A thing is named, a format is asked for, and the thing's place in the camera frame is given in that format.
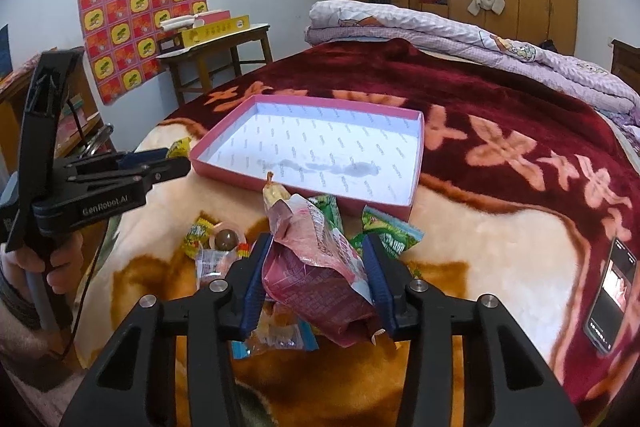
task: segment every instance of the finger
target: finger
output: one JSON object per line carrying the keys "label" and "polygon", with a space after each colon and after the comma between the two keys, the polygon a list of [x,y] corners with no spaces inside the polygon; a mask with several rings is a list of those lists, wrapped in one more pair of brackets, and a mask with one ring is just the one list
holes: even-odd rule
{"label": "finger", "polygon": [[81,278],[80,266],[67,264],[50,272],[47,275],[47,283],[49,283],[54,293],[64,294],[73,291],[78,286]]}
{"label": "finger", "polygon": [[44,272],[44,261],[31,248],[18,248],[18,250],[6,252],[4,255],[9,263],[15,264],[23,270],[35,273]]}
{"label": "finger", "polygon": [[55,268],[69,263],[82,264],[82,241],[82,234],[74,233],[62,247],[51,254],[51,266]]}

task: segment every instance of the blue gripper pad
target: blue gripper pad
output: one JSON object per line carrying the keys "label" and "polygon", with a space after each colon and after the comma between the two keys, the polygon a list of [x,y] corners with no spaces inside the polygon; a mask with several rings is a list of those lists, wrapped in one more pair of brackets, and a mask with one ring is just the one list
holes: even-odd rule
{"label": "blue gripper pad", "polygon": [[383,264],[386,265],[385,261],[387,260],[392,263],[397,263],[398,261],[389,258],[380,242],[380,238],[374,233],[369,233],[365,236],[362,242],[362,250],[364,269],[367,272],[369,289],[371,290],[376,311],[386,332],[393,338],[398,329],[398,321],[394,310],[394,296],[386,281]]}
{"label": "blue gripper pad", "polygon": [[132,169],[145,163],[157,162],[164,160],[169,149],[151,149],[149,151],[140,151],[129,153],[118,161],[119,169]]}
{"label": "blue gripper pad", "polygon": [[240,330],[245,339],[258,327],[258,320],[260,319],[260,312],[266,295],[264,286],[262,286],[262,265],[267,253],[269,253],[272,242],[273,235],[261,233],[251,251],[251,256],[247,260],[254,266],[251,279],[244,293],[244,301],[242,302]]}

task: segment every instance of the chocolate ball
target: chocolate ball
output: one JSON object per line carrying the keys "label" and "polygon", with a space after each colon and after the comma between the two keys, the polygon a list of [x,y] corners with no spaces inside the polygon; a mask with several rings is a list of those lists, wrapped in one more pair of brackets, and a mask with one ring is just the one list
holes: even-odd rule
{"label": "chocolate ball", "polygon": [[231,251],[238,246],[238,234],[231,229],[220,230],[214,240],[216,250]]}

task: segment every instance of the green candy wrapper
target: green candy wrapper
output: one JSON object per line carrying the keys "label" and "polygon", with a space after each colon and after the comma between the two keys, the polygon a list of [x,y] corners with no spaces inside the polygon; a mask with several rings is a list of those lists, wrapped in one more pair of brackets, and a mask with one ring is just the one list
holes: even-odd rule
{"label": "green candy wrapper", "polygon": [[362,255],[362,242],[367,233],[377,233],[385,247],[386,253],[392,259],[397,259],[400,254],[417,245],[424,237],[424,232],[401,221],[397,217],[389,216],[370,206],[365,206],[362,211],[362,233],[351,239],[350,243],[355,250]]}
{"label": "green candy wrapper", "polygon": [[344,234],[342,218],[340,217],[340,210],[338,209],[335,196],[331,194],[320,194],[319,196],[308,198],[308,201],[314,204],[318,210],[324,214],[324,217],[326,217],[327,221],[329,221],[334,228],[340,230],[341,234]]}

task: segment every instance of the wooden desk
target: wooden desk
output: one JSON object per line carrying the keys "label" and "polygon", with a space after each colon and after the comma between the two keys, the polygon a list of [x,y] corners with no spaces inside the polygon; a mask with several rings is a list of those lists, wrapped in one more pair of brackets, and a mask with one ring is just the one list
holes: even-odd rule
{"label": "wooden desk", "polygon": [[[269,46],[269,38],[267,36],[269,28],[270,26],[268,24],[252,24],[249,28],[238,33],[232,33],[231,35],[201,42],[200,44],[184,48],[183,50],[158,55],[160,62],[169,67],[178,105],[184,105],[184,94],[186,92],[205,93],[212,90],[213,83],[211,82],[211,76],[220,73],[220,71],[234,68],[236,76],[240,76],[242,75],[242,64],[271,64],[273,57],[271,56],[271,47]],[[238,46],[245,42],[252,41],[260,41],[264,60],[240,60]],[[213,71],[209,71],[207,63],[205,62],[206,58],[219,54],[224,50],[231,51],[231,62]],[[198,77],[186,84],[182,83],[180,71],[178,70],[178,65],[182,62],[195,62],[198,68]],[[198,82],[201,87],[190,87]]]}
{"label": "wooden desk", "polygon": [[[33,70],[29,70],[16,78],[11,86],[0,93],[0,152],[4,156],[9,174],[18,167],[18,148],[20,141],[20,128],[22,126],[22,114],[26,103],[28,87],[31,83]],[[89,139],[92,131],[100,129],[104,124],[98,112],[94,96],[91,93],[89,82],[84,73],[82,60],[78,61],[75,70],[69,75],[67,84],[70,96],[79,94],[82,97],[82,110],[87,118],[87,123],[82,128],[84,135]],[[80,143],[79,133],[72,134],[64,143],[58,144],[55,158],[67,156]],[[113,150],[111,140],[108,142]]]}

